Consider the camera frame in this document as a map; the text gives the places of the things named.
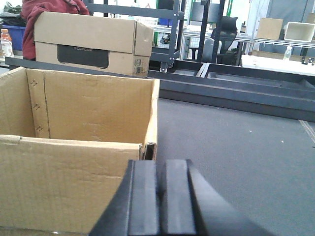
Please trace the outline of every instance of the monitor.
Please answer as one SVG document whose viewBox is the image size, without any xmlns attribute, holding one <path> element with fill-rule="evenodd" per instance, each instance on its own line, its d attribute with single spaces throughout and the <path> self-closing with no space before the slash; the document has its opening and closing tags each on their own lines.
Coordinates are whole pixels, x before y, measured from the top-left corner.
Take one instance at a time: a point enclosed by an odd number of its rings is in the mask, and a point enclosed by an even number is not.
<svg viewBox="0 0 315 236">
<path fill-rule="evenodd" d="M 165 10 L 173 10 L 174 0 L 158 0 L 157 8 Z"/>
<path fill-rule="evenodd" d="M 203 8 L 200 4 L 200 2 L 194 2 L 192 4 L 191 9 L 191 15 L 190 15 L 190 21 L 199 21 L 202 22 L 202 16 L 203 16 Z M 220 9 L 220 4 L 211 3 L 209 6 L 209 12 L 208 12 L 208 23 L 215 23 L 218 21 L 218 13 Z"/>
</svg>

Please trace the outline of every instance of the cardboard box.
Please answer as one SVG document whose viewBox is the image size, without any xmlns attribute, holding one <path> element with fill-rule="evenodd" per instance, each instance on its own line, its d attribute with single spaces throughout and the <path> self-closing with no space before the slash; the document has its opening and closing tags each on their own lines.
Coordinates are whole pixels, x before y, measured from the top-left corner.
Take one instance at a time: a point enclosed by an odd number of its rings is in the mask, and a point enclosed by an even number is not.
<svg viewBox="0 0 315 236">
<path fill-rule="evenodd" d="M 261 18 L 256 38 L 278 40 L 283 19 Z"/>
<path fill-rule="evenodd" d="M 315 24 L 315 13 L 309 13 L 306 23 Z"/>
<path fill-rule="evenodd" d="M 257 56 L 257 57 L 263 57 L 263 58 L 274 58 L 274 59 L 283 59 L 284 58 L 284 55 L 281 53 L 270 53 L 270 52 L 257 51 L 257 50 L 253 50 L 252 55 Z M 291 55 L 290 60 L 302 61 L 302 56 Z"/>
<path fill-rule="evenodd" d="M 153 29 L 134 20 L 43 12 L 35 23 L 36 60 L 145 77 Z"/>
<path fill-rule="evenodd" d="M 0 226 L 88 233 L 127 160 L 155 156 L 158 85 L 24 68 L 3 74 Z"/>
</svg>

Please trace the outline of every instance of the white container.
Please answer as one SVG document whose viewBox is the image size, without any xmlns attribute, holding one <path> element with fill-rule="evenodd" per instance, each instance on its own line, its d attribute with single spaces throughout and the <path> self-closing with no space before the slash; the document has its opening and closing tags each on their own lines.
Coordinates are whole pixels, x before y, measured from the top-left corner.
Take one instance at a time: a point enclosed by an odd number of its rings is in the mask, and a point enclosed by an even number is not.
<svg viewBox="0 0 315 236">
<path fill-rule="evenodd" d="M 315 24 L 288 22 L 284 27 L 285 40 L 297 42 L 311 42 L 315 33 Z"/>
</svg>

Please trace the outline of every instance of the white table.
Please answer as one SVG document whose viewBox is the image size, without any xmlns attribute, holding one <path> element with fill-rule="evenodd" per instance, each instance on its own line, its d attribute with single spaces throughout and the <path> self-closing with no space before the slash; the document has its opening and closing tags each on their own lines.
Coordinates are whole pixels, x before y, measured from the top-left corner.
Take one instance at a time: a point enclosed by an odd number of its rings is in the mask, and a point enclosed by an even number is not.
<svg viewBox="0 0 315 236">
<path fill-rule="evenodd" d="M 308 65 L 303 65 L 299 61 L 286 61 L 281 59 L 243 55 L 242 64 L 243 67 L 246 68 L 315 76 L 315 65 L 310 63 Z"/>
</svg>

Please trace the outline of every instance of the staple holes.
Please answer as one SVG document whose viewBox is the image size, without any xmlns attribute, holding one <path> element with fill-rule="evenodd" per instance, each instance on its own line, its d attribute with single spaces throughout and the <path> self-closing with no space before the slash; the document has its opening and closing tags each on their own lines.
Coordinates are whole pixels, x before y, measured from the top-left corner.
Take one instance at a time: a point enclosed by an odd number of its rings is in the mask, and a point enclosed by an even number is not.
<svg viewBox="0 0 315 236">
<path fill-rule="evenodd" d="M 38 82 L 36 81 L 36 80 L 33 80 L 32 82 L 31 82 L 31 85 L 34 87 L 35 85 L 37 85 L 38 84 Z"/>
<path fill-rule="evenodd" d="M 41 125 L 40 125 L 39 127 L 36 128 L 36 130 L 37 130 L 38 132 L 40 132 L 40 131 L 43 130 L 43 128 L 42 128 Z"/>
<path fill-rule="evenodd" d="M 40 108 L 40 106 L 36 103 L 36 104 L 33 106 L 33 108 L 34 108 L 35 110 L 38 110 L 38 109 Z"/>
</svg>

